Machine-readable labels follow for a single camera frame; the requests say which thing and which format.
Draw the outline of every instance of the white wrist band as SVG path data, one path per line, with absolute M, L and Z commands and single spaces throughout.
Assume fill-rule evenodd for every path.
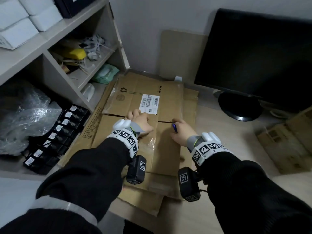
M 196 163 L 198 166 L 201 166 L 206 159 L 218 152 L 232 153 L 222 144 L 213 141 L 204 141 L 193 149 L 191 155 L 194 163 Z
M 138 140 L 132 131 L 127 129 L 113 130 L 107 138 L 116 138 L 122 141 L 129 149 L 131 158 L 138 152 Z

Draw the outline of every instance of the black sleeve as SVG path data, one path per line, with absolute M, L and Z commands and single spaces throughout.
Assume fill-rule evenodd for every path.
M 225 234 L 312 233 L 312 209 L 271 181 L 257 163 L 219 152 L 202 169 Z
M 36 198 L 51 196 L 79 205 L 100 221 L 122 189 L 121 171 L 130 160 L 123 142 L 107 138 L 95 149 L 75 153 L 49 176 Z M 1 233 L 100 233 L 80 215 L 65 210 L 30 209 L 6 224 Z

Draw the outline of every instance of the wrist-mounted device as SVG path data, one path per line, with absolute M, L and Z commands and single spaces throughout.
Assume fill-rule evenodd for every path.
M 203 181 L 204 185 L 207 185 L 206 177 L 204 173 L 201 172 L 201 166 L 205 160 L 218 152 L 232 153 L 221 144 L 220 139 L 214 133 L 202 133 L 202 138 L 204 142 L 194 147 L 191 152 L 192 160 L 197 170 L 193 171 L 189 167 L 184 167 L 178 171 L 181 196 L 189 202 L 200 199 L 201 190 L 198 187 L 199 181 Z
M 113 131 L 107 138 L 116 138 L 122 141 L 129 149 L 130 162 L 128 164 L 128 172 L 126 175 L 127 182 L 136 185 L 141 184 L 145 177 L 146 158 L 142 155 L 136 155 L 138 152 L 138 140 L 135 131 L 132 131 L 131 120 L 118 120 Z

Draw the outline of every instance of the hand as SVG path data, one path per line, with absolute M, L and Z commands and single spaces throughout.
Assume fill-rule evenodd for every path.
M 150 126 L 147 121 L 149 119 L 149 116 L 147 113 L 141 113 L 139 109 L 135 109 L 133 112 L 128 112 L 127 118 L 139 125 L 142 130 L 145 132 L 140 133 L 140 137 L 142 135 L 146 135 L 154 130 L 154 127 Z
M 177 127 L 177 133 L 170 133 L 171 138 L 181 146 L 187 145 L 187 140 L 193 135 L 198 135 L 193 128 L 184 120 L 173 119 L 172 122 Z

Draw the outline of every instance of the flattened cardboard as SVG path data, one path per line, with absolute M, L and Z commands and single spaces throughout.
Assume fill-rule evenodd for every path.
M 102 110 L 104 105 L 107 102 L 109 95 L 113 89 L 115 82 L 110 82 L 103 93 L 102 98 L 98 102 L 93 114 L 89 118 L 86 126 L 84 127 L 82 133 L 77 138 L 76 142 L 68 149 L 63 158 L 58 162 L 58 165 L 63 167 L 69 161 L 69 159 L 79 150 L 81 149 L 89 149 L 91 148 L 92 142 L 95 138 L 96 131 L 99 126 L 99 122 L 102 118 Z
M 184 89 L 183 118 L 194 129 L 197 111 L 197 96 L 197 91 Z M 183 167 L 192 167 L 192 157 L 190 156 L 189 150 L 186 147 L 181 146 L 179 168 L 181 169 Z M 125 176 L 126 173 L 127 170 L 123 170 L 122 176 Z M 124 185 L 183 200 L 183 197 L 180 194 L 179 182 L 177 177 L 174 176 L 146 172 L 142 184 L 132 185 L 127 181 L 124 181 Z
M 312 157 L 284 124 L 257 137 L 281 174 L 310 171 Z
M 182 117 L 183 84 L 175 81 L 157 81 L 142 75 L 128 73 L 120 77 L 104 107 L 103 114 L 125 117 L 138 109 L 143 94 L 159 96 L 157 115 L 150 114 L 155 122 L 171 122 Z
M 163 195 L 144 190 L 138 190 L 131 187 L 123 187 L 118 198 L 157 217 Z
M 312 107 L 286 121 L 294 135 L 312 154 Z
M 92 148 L 104 141 L 111 133 L 114 123 L 119 119 L 120 117 L 102 115 Z M 153 122 L 150 125 L 154 127 L 154 131 L 139 141 L 137 154 L 146 158 L 147 172 L 177 176 L 180 146 L 170 138 L 170 132 L 174 132 L 171 123 Z M 153 139 L 155 140 L 154 153 L 151 153 L 153 150 L 147 144 Z

